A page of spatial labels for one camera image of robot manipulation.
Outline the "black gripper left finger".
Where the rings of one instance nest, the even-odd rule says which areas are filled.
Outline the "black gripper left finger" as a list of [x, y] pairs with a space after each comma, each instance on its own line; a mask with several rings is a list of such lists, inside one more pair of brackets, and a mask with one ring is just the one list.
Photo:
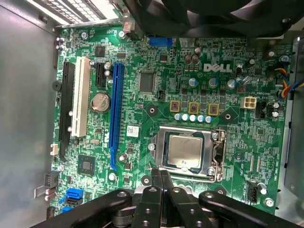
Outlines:
[[65, 213], [36, 224], [37, 228], [159, 228], [162, 178], [151, 171], [152, 184], [138, 193], [114, 190]]

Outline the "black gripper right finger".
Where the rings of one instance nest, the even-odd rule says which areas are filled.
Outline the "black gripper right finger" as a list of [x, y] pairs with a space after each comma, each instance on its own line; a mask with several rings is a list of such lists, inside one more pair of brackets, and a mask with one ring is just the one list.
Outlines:
[[171, 176], [162, 171], [162, 186], [176, 216], [186, 228], [298, 228], [299, 225], [256, 209], [216, 191], [204, 191], [196, 198], [174, 187]]

